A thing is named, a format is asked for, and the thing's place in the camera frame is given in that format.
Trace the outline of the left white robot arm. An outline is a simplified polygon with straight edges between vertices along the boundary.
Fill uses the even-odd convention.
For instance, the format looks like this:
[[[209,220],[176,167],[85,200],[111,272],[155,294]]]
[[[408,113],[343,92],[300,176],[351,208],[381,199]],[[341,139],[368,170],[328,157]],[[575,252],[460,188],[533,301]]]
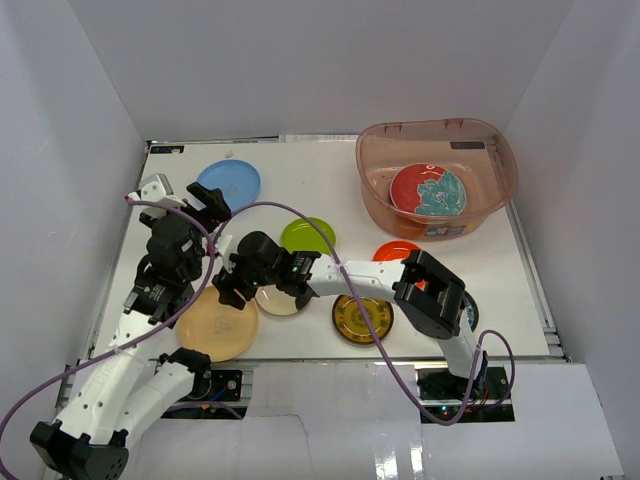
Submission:
[[[231,217],[220,190],[197,182],[187,190],[200,208],[175,196],[162,175],[125,197],[128,205],[143,207],[139,220],[151,236],[117,328],[107,350],[87,362],[92,371],[77,394],[30,435],[43,463],[67,479],[119,478],[142,432],[178,399],[199,399],[210,390],[209,356],[184,348],[165,356],[156,378],[137,384],[165,336],[203,293],[193,283],[211,276],[211,234]]]

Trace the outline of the yellow and brown patterned plate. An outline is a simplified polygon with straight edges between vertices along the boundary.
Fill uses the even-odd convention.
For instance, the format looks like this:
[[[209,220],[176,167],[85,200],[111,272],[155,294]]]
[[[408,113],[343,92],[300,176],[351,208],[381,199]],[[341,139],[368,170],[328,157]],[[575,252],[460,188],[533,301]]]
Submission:
[[[394,325],[391,304],[370,298],[362,298],[361,301],[374,332],[380,340],[383,340]],[[347,342],[358,346],[369,346],[375,343],[365,316],[353,297],[338,296],[333,303],[331,318],[335,330]]]

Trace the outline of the red and teal plate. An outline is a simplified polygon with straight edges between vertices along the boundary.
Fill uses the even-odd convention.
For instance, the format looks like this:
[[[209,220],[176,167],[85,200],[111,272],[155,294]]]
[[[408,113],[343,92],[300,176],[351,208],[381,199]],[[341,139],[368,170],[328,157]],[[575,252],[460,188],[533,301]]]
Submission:
[[[400,169],[389,187],[393,205],[421,216],[458,216],[467,205],[467,192],[452,171],[435,164],[417,163]]]

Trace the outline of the cream plate with black patch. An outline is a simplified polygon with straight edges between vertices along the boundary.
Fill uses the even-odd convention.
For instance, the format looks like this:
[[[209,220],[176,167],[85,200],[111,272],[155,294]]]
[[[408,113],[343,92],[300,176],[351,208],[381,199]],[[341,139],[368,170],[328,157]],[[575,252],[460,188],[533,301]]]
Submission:
[[[305,310],[310,300],[293,297],[275,286],[264,286],[258,289],[256,302],[267,314],[285,317]]]

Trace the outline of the green plate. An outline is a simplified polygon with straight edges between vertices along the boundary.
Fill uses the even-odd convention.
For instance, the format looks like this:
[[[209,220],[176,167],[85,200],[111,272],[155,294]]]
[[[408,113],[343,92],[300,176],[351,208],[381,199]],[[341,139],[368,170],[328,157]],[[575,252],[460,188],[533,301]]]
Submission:
[[[280,235],[280,246],[289,252],[294,251],[317,251],[321,254],[330,255],[331,248],[325,238],[335,247],[337,244],[336,233],[329,223],[311,217],[311,221],[320,228],[318,232],[311,224],[304,219],[296,219],[287,224]]]

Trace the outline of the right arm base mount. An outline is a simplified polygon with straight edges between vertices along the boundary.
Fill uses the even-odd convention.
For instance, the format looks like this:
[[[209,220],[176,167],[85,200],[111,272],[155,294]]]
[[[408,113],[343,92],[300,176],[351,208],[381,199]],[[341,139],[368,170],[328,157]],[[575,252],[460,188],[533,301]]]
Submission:
[[[444,368],[424,368],[417,370],[419,396],[425,401],[461,401],[467,381],[456,377]],[[474,386],[470,394],[470,404],[479,406],[487,402],[495,403],[504,398],[511,399],[506,370],[502,367],[488,367],[484,382]]]

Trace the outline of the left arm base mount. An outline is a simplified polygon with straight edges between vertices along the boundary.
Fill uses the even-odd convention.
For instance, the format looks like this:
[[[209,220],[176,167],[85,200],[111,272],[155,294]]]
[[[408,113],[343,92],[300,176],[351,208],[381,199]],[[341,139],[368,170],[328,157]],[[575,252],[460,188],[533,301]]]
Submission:
[[[195,380],[194,387],[186,398],[193,401],[239,401],[242,380],[241,370],[212,369]]]

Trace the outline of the light blue plate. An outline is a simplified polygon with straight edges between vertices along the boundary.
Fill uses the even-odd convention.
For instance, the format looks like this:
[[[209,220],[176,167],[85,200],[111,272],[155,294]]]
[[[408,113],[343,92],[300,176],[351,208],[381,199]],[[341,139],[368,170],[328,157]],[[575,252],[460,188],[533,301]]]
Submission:
[[[255,202],[261,192],[261,177],[250,163],[226,159],[207,166],[196,177],[203,187],[220,189],[232,212]]]

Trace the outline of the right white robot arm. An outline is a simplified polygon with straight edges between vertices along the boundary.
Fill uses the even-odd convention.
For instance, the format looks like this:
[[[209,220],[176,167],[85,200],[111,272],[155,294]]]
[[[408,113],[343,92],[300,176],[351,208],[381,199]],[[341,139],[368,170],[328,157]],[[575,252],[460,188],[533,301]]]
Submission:
[[[475,398],[488,385],[486,355],[466,315],[465,284],[423,250],[403,260],[341,263],[317,251],[289,252],[254,231],[223,258],[212,280],[223,305],[242,310],[264,286],[303,301],[359,295],[393,303],[418,333],[436,340],[459,396]]]

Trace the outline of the pale orange plate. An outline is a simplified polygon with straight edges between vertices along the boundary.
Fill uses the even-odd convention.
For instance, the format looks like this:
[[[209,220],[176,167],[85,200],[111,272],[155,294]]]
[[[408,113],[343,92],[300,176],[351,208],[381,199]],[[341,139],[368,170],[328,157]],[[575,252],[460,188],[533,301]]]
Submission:
[[[219,291],[207,287],[176,323],[182,347],[209,356],[213,363],[239,356],[258,331],[258,308],[251,300],[242,310],[219,302]]]

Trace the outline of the orange red plate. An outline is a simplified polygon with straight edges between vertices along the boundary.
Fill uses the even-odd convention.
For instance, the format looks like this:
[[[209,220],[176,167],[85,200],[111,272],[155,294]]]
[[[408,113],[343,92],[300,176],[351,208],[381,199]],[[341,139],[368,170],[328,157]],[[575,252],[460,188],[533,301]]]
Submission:
[[[419,250],[420,247],[414,243],[404,240],[389,241],[381,245],[373,255],[376,262],[386,262],[394,260],[404,260],[408,258],[412,251]]]

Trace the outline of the teal blue patterned plate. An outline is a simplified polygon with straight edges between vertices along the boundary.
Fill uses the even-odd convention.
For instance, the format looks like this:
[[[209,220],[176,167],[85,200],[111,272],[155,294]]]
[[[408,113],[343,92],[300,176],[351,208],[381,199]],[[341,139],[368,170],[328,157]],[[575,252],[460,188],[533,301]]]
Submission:
[[[464,294],[463,305],[469,326],[475,331],[479,324],[480,312],[475,299],[468,292]]]

